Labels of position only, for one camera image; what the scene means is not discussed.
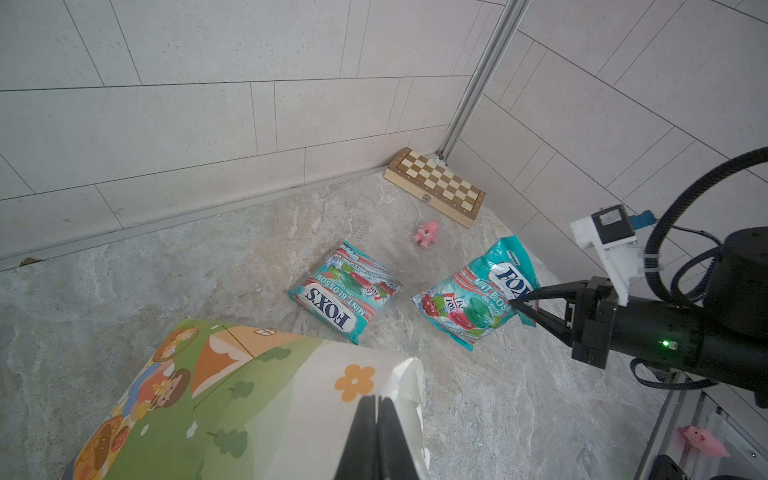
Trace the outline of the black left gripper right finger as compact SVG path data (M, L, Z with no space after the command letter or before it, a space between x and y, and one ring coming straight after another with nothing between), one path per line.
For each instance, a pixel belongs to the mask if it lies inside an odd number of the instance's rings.
M378 398L378 473L383 480L418 480L415 462L390 398Z

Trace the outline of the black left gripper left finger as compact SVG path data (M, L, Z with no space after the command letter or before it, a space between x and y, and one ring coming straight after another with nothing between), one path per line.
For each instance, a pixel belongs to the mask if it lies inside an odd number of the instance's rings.
M375 395L360 399L347 436L335 480L374 480L380 478Z

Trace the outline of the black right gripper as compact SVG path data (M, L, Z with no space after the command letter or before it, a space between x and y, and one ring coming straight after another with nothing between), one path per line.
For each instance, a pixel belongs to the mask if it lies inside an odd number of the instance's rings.
M530 306L563 299L573 309L568 322ZM675 369L713 369L712 331L690 310L632 297L626 306L606 278L543 286L508 303L571 347L573 359L603 368L612 351Z

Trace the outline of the illustrated white paper bag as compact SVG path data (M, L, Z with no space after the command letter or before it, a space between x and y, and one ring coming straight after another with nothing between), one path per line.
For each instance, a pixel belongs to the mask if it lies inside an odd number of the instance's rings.
M178 324L67 479L334 479L362 397L390 398L429 475L415 357L205 320Z

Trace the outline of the teal Fox's mint candy bag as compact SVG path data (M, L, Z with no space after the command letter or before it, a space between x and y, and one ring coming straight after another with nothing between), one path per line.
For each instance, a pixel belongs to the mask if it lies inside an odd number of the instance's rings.
M402 288L387 269L343 242L289 296L357 345L383 306Z

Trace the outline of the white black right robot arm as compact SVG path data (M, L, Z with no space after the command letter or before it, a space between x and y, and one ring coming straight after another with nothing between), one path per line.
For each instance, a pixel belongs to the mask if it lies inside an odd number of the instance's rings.
M764 164L759 148L715 167L689 186L661 218L630 216L622 205L572 223L593 248L603 277L542 287L510 300L520 314L570 347L573 359L604 368L610 352L698 375L681 389L726 383L767 405L767 230L742 229L693 257L664 284L660 248L677 221L721 181Z

